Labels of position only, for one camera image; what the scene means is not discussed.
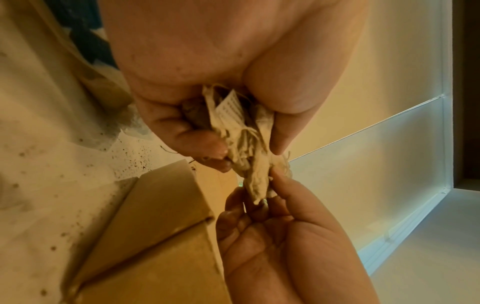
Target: white floor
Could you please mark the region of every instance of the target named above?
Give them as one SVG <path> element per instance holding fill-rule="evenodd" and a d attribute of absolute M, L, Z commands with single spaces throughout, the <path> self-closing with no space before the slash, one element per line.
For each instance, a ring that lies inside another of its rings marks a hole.
<path fill-rule="evenodd" d="M 480 192 L 454 189 L 372 276 L 383 304 L 480 298 Z"/>

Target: brown cardboard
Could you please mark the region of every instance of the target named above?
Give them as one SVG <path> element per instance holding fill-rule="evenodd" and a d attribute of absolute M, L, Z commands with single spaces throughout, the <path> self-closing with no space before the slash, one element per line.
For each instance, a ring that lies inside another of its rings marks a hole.
<path fill-rule="evenodd" d="M 230 303 L 186 161 L 140 177 L 70 284 L 76 303 Z"/>

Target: wall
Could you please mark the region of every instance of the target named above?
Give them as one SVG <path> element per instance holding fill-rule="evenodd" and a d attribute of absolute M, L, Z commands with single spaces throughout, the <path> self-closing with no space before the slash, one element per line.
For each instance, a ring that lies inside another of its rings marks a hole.
<path fill-rule="evenodd" d="M 290 164 L 363 248 L 446 186 L 442 99 Z"/>
<path fill-rule="evenodd" d="M 372 280 L 384 304 L 478 303 L 480 192 L 454 189 Z"/>
<path fill-rule="evenodd" d="M 438 0 L 371 0 L 340 82 L 290 147 L 296 158 L 442 93 Z"/>

